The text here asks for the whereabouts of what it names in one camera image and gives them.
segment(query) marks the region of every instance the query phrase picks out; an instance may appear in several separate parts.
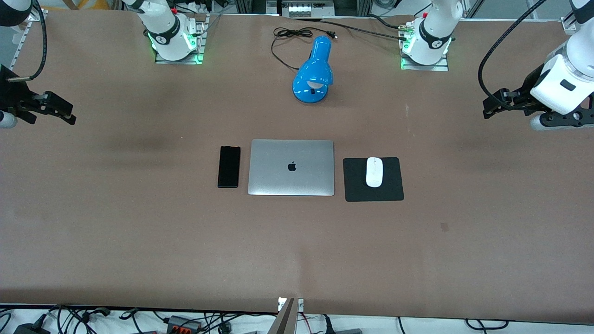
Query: white floor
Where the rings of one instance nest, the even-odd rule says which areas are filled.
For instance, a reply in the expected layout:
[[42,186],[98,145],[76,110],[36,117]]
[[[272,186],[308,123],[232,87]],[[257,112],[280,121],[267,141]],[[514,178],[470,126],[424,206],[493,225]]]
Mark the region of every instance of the white floor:
[[[45,313],[45,310],[11,310],[12,315],[10,322],[2,331],[2,334],[14,333],[16,327],[23,323],[34,323],[39,316]],[[97,334],[138,334],[138,330],[134,327],[132,319],[121,320],[118,317],[123,311],[112,311],[108,317],[101,315],[93,315],[89,325],[97,332]],[[157,312],[161,317],[182,316],[187,319],[202,318],[203,313],[176,313],[176,312]],[[55,319],[56,312],[52,312],[51,316],[47,316],[43,328],[50,331],[52,334],[58,334],[57,321]],[[65,323],[68,312],[62,310],[61,322]],[[308,317],[315,317],[309,319],[311,332],[326,332],[326,322],[323,316],[308,314]],[[139,328],[143,332],[167,333],[167,325],[159,320],[152,312],[138,312],[135,316]],[[363,317],[363,316],[336,316],[330,315],[335,331],[348,329],[361,329],[364,334],[401,334],[395,317]],[[309,334],[309,330],[302,320],[298,317],[296,334]],[[0,328],[6,321],[6,317],[0,319]],[[232,334],[245,334],[257,331],[259,334],[266,334],[268,329],[274,321],[273,316],[241,316],[231,323]],[[68,333],[72,332],[74,323],[70,326]],[[484,322],[485,326],[496,327],[501,325],[500,322]],[[464,320],[458,319],[427,319],[427,318],[402,318],[402,325],[406,334],[483,334],[481,332],[468,328]],[[85,334],[84,326],[79,326],[78,334]],[[490,330],[488,333],[493,334],[525,334],[525,333],[541,333],[541,334],[578,334],[578,333],[594,333],[594,326],[588,325],[573,325],[573,324],[547,324],[547,323],[524,323],[511,322],[509,326],[501,330]],[[217,330],[213,330],[212,334],[218,334]]]

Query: black mouse pad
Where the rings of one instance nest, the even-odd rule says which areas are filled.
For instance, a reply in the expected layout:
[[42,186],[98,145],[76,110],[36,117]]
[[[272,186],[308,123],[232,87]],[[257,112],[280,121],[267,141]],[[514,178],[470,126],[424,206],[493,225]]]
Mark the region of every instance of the black mouse pad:
[[355,157],[342,160],[345,170],[345,199],[347,202],[402,201],[400,160],[397,157],[380,157],[384,164],[384,178],[381,186],[372,188],[365,182],[367,158]]

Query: smartphone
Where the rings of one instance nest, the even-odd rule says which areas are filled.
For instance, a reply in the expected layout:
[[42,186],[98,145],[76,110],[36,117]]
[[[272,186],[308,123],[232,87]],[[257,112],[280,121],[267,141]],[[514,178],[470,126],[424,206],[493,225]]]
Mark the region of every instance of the smartphone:
[[239,146],[221,146],[219,158],[219,188],[237,188],[239,185]]

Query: silver laptop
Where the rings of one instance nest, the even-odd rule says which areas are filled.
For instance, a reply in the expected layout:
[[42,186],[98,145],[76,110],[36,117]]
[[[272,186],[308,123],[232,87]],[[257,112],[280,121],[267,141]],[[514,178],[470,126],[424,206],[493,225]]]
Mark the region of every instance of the silver laptop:
[[248,194],[333,196],[334,143],[254,139]]

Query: blue desk lamp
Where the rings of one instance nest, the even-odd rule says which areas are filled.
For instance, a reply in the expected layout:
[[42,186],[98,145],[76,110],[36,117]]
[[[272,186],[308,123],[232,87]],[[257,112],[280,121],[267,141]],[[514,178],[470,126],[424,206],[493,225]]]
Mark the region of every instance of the blue desk lamp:
[[326,36],[314,40],[309,59],[300,67],[293,80],[293,94],[305,103],[321,101],[334,83],[332,69],[328,64],[332,42]]

